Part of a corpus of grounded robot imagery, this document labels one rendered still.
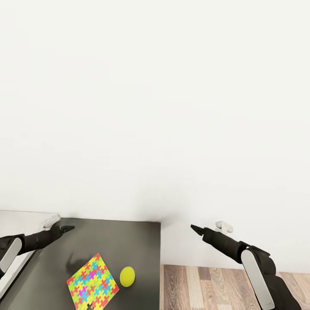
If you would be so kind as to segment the tennis ball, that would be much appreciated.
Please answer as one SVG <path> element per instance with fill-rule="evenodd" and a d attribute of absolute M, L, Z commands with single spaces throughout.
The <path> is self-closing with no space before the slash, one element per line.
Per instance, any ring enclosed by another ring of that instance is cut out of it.
<path fill-rule="evenodd" d="M 124 287 L 129 287 L 133 284 L 135 272 L 132 267 L 126 267 L 120 274 L 120 282 Z"/>

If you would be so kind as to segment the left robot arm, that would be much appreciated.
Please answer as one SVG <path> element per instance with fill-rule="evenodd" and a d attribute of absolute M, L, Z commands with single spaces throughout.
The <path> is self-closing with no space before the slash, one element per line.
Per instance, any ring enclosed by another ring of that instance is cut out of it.
<path fill-rule="evenodd" d="M 61 238 L 63 233 L 75 228 L 75 226 L 49 228 L 59 220 L 60 216 L 52 215 L 40 223 L 37 233 L 28 236 L 19 234 L 0 238 L 0 280 L 17 255 L 20 256 L 32 250 L 45 248 L 53 241 Z"/>

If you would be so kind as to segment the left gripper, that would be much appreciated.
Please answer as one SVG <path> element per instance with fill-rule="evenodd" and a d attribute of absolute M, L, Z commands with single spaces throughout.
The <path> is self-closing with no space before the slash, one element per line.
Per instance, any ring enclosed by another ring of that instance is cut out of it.
<path fill-rule="evenodd" d="M 46 231 L 34 233 L 37 237 L 37 244 L 34 250 L 47 247 L 53 241 L 61 238 L 63 233 L 66 233 L 74 228 L 75 226 L 62 226 L 61 228 L 60 226 L 55 226 L 52 229 L 50 228 Z"/>

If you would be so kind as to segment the jigsaw puzzle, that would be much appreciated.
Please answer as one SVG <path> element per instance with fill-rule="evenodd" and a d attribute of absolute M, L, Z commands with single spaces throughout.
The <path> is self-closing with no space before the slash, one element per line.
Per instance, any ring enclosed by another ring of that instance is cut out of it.
<path fill-rule="evenodd" d="M 67 281 L 76 310 L 86 310 L 92 304 L 94 310 L 103 310 L 119 291 L 100 254 Z"/>

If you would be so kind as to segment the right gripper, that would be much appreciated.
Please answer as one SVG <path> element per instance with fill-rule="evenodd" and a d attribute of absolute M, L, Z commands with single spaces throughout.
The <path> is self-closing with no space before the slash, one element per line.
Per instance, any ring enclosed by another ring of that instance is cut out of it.
<path fill-rule="evenodd" d="M 214 231 L 208 227 L 198 227 L 191 225 L 193 230 L 197 232 L 200 236 L 203 234 L 203 241 L 212 245 L 215 249 L 221 251 L 226 255 L 226 245 L 227 242 L 231 239 L 231 237 L 224 235 L 221 232 Z"/>

